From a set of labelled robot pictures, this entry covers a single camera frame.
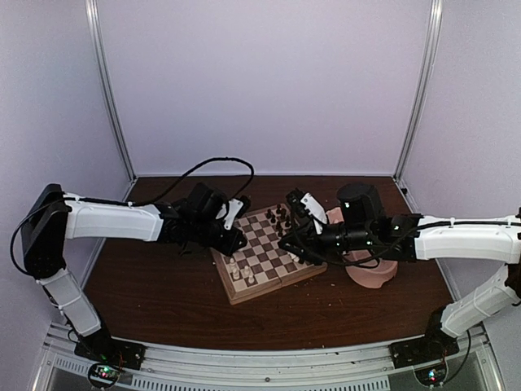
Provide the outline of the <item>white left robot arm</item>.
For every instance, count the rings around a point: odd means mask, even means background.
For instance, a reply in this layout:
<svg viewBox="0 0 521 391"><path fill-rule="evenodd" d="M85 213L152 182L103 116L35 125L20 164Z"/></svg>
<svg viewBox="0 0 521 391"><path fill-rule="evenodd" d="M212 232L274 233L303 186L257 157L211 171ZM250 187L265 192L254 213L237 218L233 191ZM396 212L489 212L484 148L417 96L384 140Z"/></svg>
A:
<svg viewBox="0 0 521 391"><path fill-rule="evenodd" d="M66 193L48 185L20 223L24 270L44 287L86 349L100 362L112 360L116 342L102 318L68 271L65 241L83 238L135 239L160 244L189 243L231 256L247 241L235 222L250 206L246 196L228 198L198 183L173 203L116 202Z"/></svg>

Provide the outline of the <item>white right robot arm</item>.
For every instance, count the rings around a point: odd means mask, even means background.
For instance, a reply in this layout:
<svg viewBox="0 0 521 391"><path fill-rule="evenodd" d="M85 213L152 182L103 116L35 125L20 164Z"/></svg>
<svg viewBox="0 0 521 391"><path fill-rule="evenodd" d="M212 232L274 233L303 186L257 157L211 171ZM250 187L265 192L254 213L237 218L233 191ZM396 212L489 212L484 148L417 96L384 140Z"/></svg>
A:
<svg viewBox="0 0 521 391"><path fill-rule="evenodd" d="M418 340L422 358L436 358L476 324L520 303L520 215L493 218L388 216L375 186L355 182L336 193L341 220L332 222L308 192L287 194L290 230L281 249L320 266L367 268L372 261L493 261L497 272L463 298L434 311Z"/></svg>

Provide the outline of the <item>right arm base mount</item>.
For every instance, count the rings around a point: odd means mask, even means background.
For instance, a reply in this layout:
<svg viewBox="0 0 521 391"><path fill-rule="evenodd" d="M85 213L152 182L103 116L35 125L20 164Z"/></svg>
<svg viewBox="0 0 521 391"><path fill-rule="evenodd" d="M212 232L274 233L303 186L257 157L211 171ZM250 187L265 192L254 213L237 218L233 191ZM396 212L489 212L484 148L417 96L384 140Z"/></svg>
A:
<svg viewBox="0 0 521 391"><path fill-rule="evenodd" d="M418 366L427 362L443 361L450 355L459 352L458 342L432 339L426 336L394 342L389 345L393 365L396 369Z"/></svg>

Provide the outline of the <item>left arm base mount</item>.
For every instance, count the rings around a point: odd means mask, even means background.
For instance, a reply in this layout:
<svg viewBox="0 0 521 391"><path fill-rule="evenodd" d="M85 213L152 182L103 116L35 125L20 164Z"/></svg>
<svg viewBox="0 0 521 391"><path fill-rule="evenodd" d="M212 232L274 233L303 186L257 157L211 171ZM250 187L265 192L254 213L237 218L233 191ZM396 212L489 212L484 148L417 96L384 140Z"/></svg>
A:
<svg viewBox="0 0 521 391"><path fill-rule="evenodd" d="M90 361L106 363L117 368L139 370L145 358L146 350L147 348L139 343L113 340L108 352L100 354L94 353L81 342L77 342L74 354Z"/></svg>

